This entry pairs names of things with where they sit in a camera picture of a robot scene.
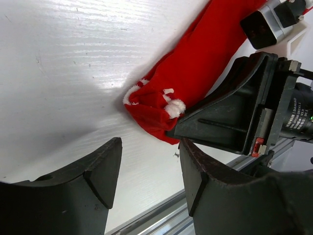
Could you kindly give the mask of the red sock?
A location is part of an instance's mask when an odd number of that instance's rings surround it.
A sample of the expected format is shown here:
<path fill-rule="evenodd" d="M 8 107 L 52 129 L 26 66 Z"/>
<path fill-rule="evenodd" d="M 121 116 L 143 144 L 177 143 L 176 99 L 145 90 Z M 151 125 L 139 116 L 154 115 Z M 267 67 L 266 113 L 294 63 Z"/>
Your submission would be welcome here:
<path fill-rule="evenodd" d="M 124 95 L 137 124 L 169 144 L 168 137 L 187 108 L 202 100 L 246 40 L 240 21 L 262 0 L 210 0 L 176 46 Z"/>

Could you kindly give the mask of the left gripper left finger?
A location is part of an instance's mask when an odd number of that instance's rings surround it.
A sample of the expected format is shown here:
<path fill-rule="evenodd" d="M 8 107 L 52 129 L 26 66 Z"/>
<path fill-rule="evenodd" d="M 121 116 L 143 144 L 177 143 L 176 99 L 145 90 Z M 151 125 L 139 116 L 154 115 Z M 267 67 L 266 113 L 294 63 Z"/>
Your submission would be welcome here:
<path fill-rule="evenodd" d="M 113 207 L 122 140 L 35 181 L 0 185 L 3 235 L 102 235 Z"/>

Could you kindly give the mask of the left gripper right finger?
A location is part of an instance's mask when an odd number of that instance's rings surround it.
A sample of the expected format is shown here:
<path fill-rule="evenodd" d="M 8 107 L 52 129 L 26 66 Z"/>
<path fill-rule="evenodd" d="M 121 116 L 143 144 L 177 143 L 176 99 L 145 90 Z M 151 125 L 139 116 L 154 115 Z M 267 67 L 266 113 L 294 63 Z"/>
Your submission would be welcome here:
<path fill-rule="evenodd" d="M 313 175 L 259 161 L 236 171 L 188 139 L 179 143 L 189 215 L 198 235 L 310 235 Z"/>

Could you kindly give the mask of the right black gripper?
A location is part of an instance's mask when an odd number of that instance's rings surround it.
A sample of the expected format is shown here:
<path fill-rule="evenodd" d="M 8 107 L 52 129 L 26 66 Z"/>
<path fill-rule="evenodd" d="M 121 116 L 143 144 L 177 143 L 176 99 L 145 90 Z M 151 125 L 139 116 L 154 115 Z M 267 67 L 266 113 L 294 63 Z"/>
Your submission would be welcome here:
<path fill-rule="evenodd" d="M 280 138 L 312 143 L 313 89 L 298 78 L 312 81 L 313 72 L 298 61 L 266 52 L 237 58 L 220 86 L 186 109 L 166 136 L 247 155 L 259 107 L 266 100 L 273 116 L 266 128 L 265 152 Z"/>

